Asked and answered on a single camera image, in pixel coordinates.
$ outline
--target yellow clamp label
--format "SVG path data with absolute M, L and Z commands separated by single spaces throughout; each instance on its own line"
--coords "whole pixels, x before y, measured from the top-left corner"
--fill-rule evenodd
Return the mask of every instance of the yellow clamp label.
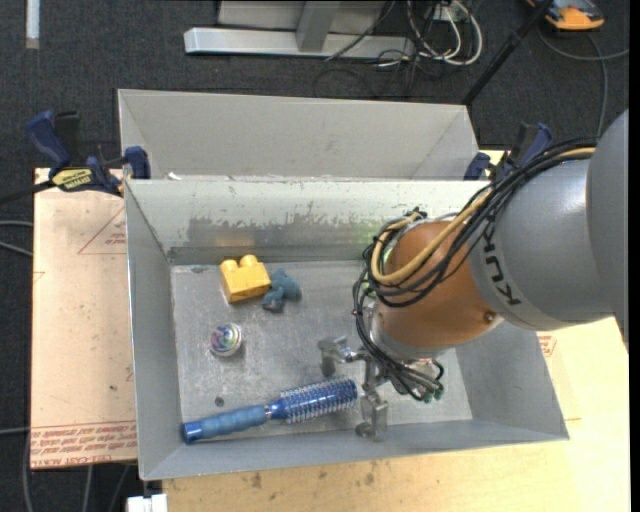
M 91 169 L 84 167 L 63 169 L 56 174 L 51 181 L 59 187 L 64 187 L 66 190 L 79 187 L 81 185 L 87 185 L 93 181 L 93 172 Z

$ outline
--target cable bundle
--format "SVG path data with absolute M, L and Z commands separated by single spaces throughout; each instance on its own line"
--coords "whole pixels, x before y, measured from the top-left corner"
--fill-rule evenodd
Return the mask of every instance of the cable bundle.
M 464 15 L 465 19 L 471 23 L 471 27 L 473 29 L 473 41 L 471 42 L 470 46 L 473 47 L 475 42 L 475 50 L 469 57 L 459 57 L 463 46 L 462 35 L 460 33 L 460 30 L 458 29 L 456 22 L 451 16 L 451 8 L 458 9 Z M 418 55 L 427 59 L 442 61 L 446 64 L 451 64 L 452 66 L 467 66 L 469 64 L 473 64 L 476 60 L 478 60 L 480 54 L 482 53 L 482 31 L 480 29 L 480 25 L 478 25 L 478 22 L 476 21 L 475 17 L 469 12 L 469 10 L 458 0 L 454 0 L 453 2 L 451 2 L 450 6 L 440 5 L 440 10 L 448 18 L 447 23 L 451 27 L 451 31 L 456 38 L 455 48 L 449 48 L 445 51 L 435 50 L 432 45 L 430 45 L 425 39 L 426 34 L 429 32 L 431 23 L 433 22 L 435 8 L 432 8 L 428 16 L 425 17 L 424 26 L 422 27 L 422 30 L 420 30 L 418 29 L 418 25 L 416 24 L 416 13 L 413 7 L 413 2 L 411 0 L 407 0 L 407 19 L 409 21 L 411 31 L 413 32 L 413 36 L 416 38 Z
M 407 307 L 423 300 L 436 286 L 460 268 L 482 238 L 489 221 L 495 219 L 520 187 L 535 176 L 567 160 L 589 158 L 594 152 L 595 143 L 595 139 L 580 138 L 557 144 L 535 156 L 525 165 L 512 168 L 500 179 L 494 177 L 486 187 L 469 199 L 462 211 L 438 237 L 409 263 L 391 274 L 384 273 L 384 263 L 395 242 L 402 236 L 405 228 L 415 222 L 424 221 L 426 214 L 416 208 L 404 217 L 386 223 L 364 250 L 365 268 L 353 286 L 354 316 L 358 335 L 365 349 L 379 362 L 382 371 L 395 379 L 413 398 L 423 401 L 428 401 L 431 396 L 439 398 L 443 391 L 439 381 L 442 367 L 437 361 L 432 360 L 432 363 L 440 368 L 440 374 L 434 379 L 394 360 L 376 346 L 364 320 L 367 298 L 375 298 L 392 308 Z M 423 275 L 416 277 L 444 240 L 451 237 L 454 239 L 445 256 Z M 451 269 L 453 257 L 463 248 L 466 251 L 463 258 Z

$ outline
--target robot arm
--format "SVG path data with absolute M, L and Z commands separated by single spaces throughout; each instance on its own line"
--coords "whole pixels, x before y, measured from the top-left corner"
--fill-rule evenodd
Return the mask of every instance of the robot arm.
M 560 153 L 553 165 L 496 202 L 499 207 L 487 209 L 464 249 L 451 250 L 461 225 L 410 278 L 379 282 L 389 286 L 380 290 L 376 304 L 374 342 L 399 358 L 417 359 L 472 340 L 501 319 L 550 330 L 613 314 L 628 343 L 627 148 L 628 111 L 595 151 Z M 384 274 L 402 275 L 447 225 L 424 221 L 404 227 Z M 420 279 L 425 284 L 416 290 L 424 290 L 438 280 L 434 269 L 443 264 L 446 278 L 440 276 L 419 300 L 412 300 L 415 290 L 391 293 Z

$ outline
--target blue hairbrush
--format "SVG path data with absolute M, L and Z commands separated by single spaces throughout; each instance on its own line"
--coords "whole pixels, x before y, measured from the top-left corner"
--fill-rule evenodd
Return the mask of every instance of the blue hairbrush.
M 319 416 L 352 408 L 358 399 L 358 388 L 351 379 L 331 379 L 280 393 L 280 398 L 267 405 L 254 405 L 225 412 L 182 425 L 187 444 L 200 439 L 240 432 L 263 425 L 270 420 L 300 423 Z

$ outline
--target small round object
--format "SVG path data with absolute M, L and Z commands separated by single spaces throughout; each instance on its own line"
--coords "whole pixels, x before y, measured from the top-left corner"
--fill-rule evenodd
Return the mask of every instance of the small round object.
M 238 324 L 229 322 L 220 325 L 211 333 L 211 351 L 216 356 L 231 356 L 238 351 L 241 345 L 242 331 Z

